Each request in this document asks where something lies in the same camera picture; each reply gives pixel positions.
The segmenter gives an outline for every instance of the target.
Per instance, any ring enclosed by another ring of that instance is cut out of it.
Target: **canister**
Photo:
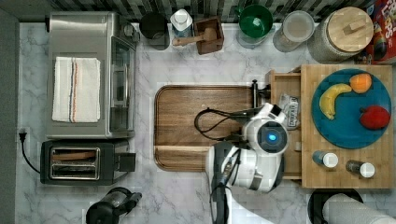
[[[149,12],[139,22],[139,29],[148,43],[157,50],[167,49],[170,44],[168,21],[160,13]]]
[[[272,13],[264,6],[237,7],[235,14],[239,16],[236,40],[244,48],[258,47],[269,32],[275,29]]]
[[[290,52],[300,46],[315,31],[312,17],[301,10],[291,12],[273,37],[274,46],[281,52]]]
[[[171,16],[172,29],[176,37],[187,37],[192,35],[192,17],[181,9]]]
[[[340,63],[365,49],[373,34],[373,22],[366,12],[344,7],[320,23],[307,46],[319,63]]]

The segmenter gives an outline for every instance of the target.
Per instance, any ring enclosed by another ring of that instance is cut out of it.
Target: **banana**
[[[330,86],[323,94],[320,96],[319,107],[321,112],[328,119],[334,119],[335,115],[335,99],[337,96],[344,92],[352,91],[352,88],[344,83],[339,83]]]

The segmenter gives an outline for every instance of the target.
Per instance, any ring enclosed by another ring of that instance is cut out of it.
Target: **white bottle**
[[[176,37],[192,36],[192,17],[186,10],[175,12],[171,16],[171,23]]]

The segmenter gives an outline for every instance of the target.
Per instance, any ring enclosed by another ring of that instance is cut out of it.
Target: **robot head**
[[[265,104],[262,111],[243,129],[249,146],[267,154],[281,154],[289,144],[289,134],[282,125],[285,114],[276,105]]]
[[[274,120],[267,120],[257,131],[257,143],[268,153],[283,151],[288,144],[288,133]]]

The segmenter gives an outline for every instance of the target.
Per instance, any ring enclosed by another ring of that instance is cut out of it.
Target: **orange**
[[[370,89],[372,85],[372,79],[370,74],[362,73],[353,76],[349,80],[349,83],[353,91],[356,93],[364,93]]]

